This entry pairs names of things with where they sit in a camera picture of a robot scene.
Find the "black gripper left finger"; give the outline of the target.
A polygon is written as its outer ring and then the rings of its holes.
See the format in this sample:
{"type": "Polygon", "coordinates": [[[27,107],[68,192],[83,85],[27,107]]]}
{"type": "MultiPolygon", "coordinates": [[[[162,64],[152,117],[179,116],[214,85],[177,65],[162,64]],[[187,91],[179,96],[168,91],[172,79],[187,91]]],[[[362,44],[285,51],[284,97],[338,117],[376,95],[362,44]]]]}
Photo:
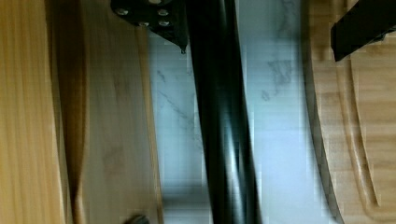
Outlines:
{"type": "Polygon", "coordinates": [[[186,53],[189,39],[185,0],[111,0],[110,7],[120,18],[147,27],[186,53]]]}

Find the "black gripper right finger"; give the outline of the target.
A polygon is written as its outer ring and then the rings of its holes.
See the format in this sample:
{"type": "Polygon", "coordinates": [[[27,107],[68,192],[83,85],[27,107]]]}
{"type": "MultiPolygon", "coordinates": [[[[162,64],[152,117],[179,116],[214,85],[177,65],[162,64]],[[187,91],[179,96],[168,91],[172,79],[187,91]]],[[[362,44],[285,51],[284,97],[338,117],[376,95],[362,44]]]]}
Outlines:
{"type": "Polygon", "coordinates": [[[331,29],[331,47],[339,62],[395,31],[396,0],[359,0],[331,29]]]}

